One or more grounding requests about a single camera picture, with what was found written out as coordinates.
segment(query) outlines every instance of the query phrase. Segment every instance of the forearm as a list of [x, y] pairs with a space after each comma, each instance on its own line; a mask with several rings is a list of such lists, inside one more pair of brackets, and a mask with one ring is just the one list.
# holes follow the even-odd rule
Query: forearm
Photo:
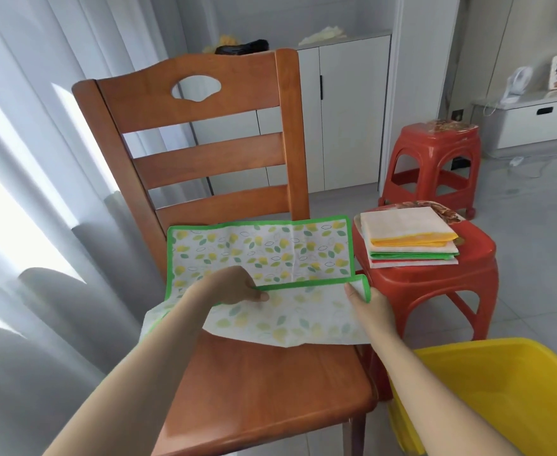
[[450, 391], [394, 333], [369, 333], [429, 456], [515, 456], [519, 451]]
[[214, 303], [187, 292], [100, 383], [44, 456], [148, 456]]

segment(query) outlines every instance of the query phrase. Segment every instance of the yellow plastic basin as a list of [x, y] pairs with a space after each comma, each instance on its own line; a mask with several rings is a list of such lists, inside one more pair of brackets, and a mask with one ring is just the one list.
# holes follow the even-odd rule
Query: yellow plastic basin
[[[557, 355], [530, 339], [462, 342], [415, 351], [435, 375], [526, 456], [557, 456]], [[393, 431], [408, 454], [425, 449], [395, 390]]]

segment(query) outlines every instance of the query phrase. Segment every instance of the sheer curtain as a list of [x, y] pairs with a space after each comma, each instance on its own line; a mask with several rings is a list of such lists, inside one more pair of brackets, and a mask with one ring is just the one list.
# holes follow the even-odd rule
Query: sheer curtain
[[[70, 90], [166, 56], [149, 0], [0, 0], [0, 455], [43, 452], [162, 301]], [[183, 125], [126, 140], [135, 156], [193, 143]]]

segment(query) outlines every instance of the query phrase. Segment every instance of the drawer handle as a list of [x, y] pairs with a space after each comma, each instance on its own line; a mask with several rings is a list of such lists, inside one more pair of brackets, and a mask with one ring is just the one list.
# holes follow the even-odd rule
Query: drawer handle
[[551, 112], [553, 112], [553, 107], [543, 107], [541, 109], [538, 109], [536, 111], [537, 115], [544, 115], [544, 114], [550, 114]]

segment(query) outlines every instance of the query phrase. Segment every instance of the red plastic stool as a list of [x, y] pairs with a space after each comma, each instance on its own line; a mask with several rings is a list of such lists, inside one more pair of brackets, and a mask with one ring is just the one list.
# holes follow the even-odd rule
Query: red plastic stool
[[[396, 163], [401, 155], [416, 159], [419, 168], [395, 173]], [[461, 156], [471, 160], [468, 179], [442, 169], [453, 158]], [[452, 210], [465, 208], [466, 218], [472, 219], [475, 216], [472, 203], [480, 163], [481, 143], [475, 125], [438, 120], [405, 126], [390, 157], [388, 176], [378, 206], [383, 206], [386, 202], [433, 200]], [[414, 193], [402, 187], [416, 181]], [[447, 185], [456, 191], [437, 196], [439, 185]]]
[[[370, 211], [398, 207], [388, 205]], [[369, 283], [384, 294], [395, 312], [396, 329], [403, 337], [407, 317], [417, 306], [428, 299], [445, 294], [459, 308], [473, 329], [472, 340], [486, 339], [498, 295], [498, 267], [496, 244], [481, 229], [457, 214], [430, 202], [414, 202], [412, 206], [434, 206], [447, 219], [450, 227], [463, 241], [458, 245], [458, 264], [453, 266], [400, 267], [371, 269], [365, 242], [356, 227], [353, 227], [353, 250], [363, 267]], [[457, 295], [456, 291], [473, 291], [479, 296], [477, 313]], [[381, 400], [392, 398], [388, 375], [379, 359], [374, 356], [367, 365]]]

